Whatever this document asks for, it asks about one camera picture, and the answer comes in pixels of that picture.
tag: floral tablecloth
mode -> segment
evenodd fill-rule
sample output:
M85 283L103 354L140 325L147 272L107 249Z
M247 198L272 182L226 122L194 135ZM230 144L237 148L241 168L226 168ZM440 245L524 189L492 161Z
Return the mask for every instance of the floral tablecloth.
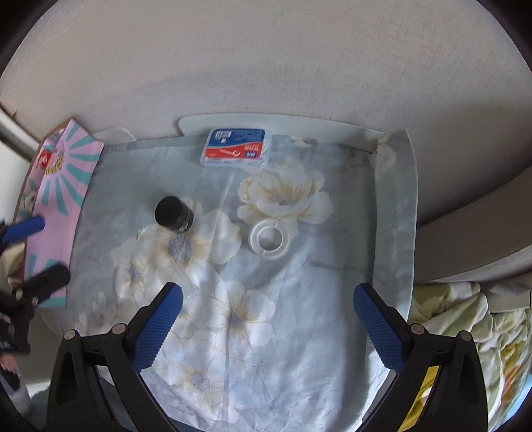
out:
M274 136L260 172L202 168L203 138L109 146L94 171L72 252L61 334L127 322L165 282L184 308L143 378L166 413L202 430L352 430L386 377L352 308L372 282L406 315L417 183L408 136L374 155ZM166 195L194 212L185 234L158 226ZM254 255L250 227L288 227L276 261Z

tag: blue gripper pad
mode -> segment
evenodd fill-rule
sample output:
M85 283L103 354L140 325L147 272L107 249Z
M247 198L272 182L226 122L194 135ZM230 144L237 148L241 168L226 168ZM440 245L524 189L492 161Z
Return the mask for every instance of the blue gripper pad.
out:
M172 287L166 297L155 308L146 325L135 339L131 364L136 374L153 364L183 307L183 291L181 287L177 284L171 285Z
M385 318L381 308L376 304L364 285L366 284L358 285L355 288L353 307L384 366L399 373L403 369L405 362L403 341ZM384 302L381 301L381 303L385 308L388 307Z

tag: red label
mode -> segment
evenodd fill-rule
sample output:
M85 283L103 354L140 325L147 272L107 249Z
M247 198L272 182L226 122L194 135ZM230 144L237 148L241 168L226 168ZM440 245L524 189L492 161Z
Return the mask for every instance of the red label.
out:
M48 162L52 159L52 153L48 150L43 150L39 154L39 157L37 158L37 166L41 169L46 169L46 166L48 165Z
M257 159L261 153L262 142L257 142L230 147L207 147L205 157L211 159Z

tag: beige wall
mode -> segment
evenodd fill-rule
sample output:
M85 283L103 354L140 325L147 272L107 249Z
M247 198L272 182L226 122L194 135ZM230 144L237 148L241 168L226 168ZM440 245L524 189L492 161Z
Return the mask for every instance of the beige wall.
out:
M532 163L532 76L476 0L59 0L0 93L37 136L231 111L407 127L422 220Z

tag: white plastic ring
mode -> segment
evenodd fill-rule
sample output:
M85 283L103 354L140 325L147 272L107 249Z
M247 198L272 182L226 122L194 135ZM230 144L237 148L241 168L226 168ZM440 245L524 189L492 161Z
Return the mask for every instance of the white plastic ring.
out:
M278 219L262 219L251 227L250 248L265 260L278 260L290 248L290 233Z

